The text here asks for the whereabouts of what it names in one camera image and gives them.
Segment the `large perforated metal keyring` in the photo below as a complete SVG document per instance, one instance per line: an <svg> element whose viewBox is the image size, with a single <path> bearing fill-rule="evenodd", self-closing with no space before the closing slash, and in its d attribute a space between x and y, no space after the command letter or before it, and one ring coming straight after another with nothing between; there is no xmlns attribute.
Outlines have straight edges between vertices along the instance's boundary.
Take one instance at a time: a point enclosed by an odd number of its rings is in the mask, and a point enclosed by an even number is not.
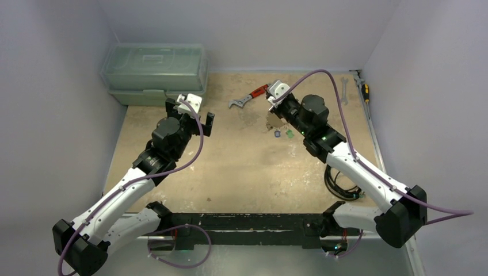
<svg viewBox="0 0 488 276"><path fill-rule="evenodd" d="M267 131L286 131L288 129L288 124L282 119L278 118L277 115L268 112L266 115L265 127Z"/></svg>

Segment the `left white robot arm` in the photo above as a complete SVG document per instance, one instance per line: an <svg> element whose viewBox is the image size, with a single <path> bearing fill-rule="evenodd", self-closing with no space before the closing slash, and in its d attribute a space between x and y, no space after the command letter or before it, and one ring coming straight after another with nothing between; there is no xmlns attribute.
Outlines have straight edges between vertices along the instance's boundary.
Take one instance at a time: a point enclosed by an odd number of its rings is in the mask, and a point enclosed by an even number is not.
<svg viewBox="0 0 488 276"><path fill-rule="evenodd" d="M191 166L200 156L215 117L208 113L201 123L202 101L195 94L168 98L167 116L157 123L144 151L121 180L87 211L53 226L58 275L63 275L64 264L71 267L72 275L93 275L109 256L138 237L171 230L170 212L160 202L130 218L123 214L167 176Z"/></svg>

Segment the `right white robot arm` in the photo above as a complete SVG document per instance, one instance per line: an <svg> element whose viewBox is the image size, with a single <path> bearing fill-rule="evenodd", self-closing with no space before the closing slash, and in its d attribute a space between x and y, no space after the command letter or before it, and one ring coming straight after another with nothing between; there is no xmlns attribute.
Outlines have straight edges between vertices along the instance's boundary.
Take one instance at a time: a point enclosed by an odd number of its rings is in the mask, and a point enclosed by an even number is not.
<svg viewBox="0 0 488 276"><path fill-rule="evenodd" d="M346 138L328 123L329 110L322 97L306 95L298 101L293 94L280 103L266 96L269 111L284 119L303 135L306 150L321 162L343 173L376 204L374 208L354 210L342 204L323 218L331 234L344 228L376 232L388 245L401 248L426 224L426 191L408 187L390 178L359 153L352 151Z"/></svg>

